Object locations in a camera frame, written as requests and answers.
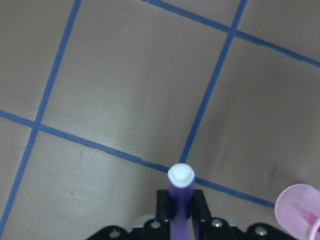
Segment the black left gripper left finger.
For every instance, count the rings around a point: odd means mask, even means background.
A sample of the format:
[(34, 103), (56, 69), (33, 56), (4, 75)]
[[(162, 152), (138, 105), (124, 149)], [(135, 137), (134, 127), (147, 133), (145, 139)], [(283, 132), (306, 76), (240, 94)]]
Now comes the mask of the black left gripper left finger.
[(160, 223), (165, 223), (172, 227), (175, 214), (175, 203), (169, 195), (168, 190), (157, 190), (155, 219)]

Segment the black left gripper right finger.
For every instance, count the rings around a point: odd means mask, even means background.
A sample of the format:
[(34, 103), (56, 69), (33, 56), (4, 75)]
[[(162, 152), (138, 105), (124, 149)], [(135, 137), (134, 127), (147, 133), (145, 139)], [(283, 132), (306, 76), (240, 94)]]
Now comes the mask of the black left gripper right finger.
[(196, 240), (207, 240), (207, 230), (212, 216), (202, 190), (195, 189), (193, 191), (189, 208), (194, 238)]

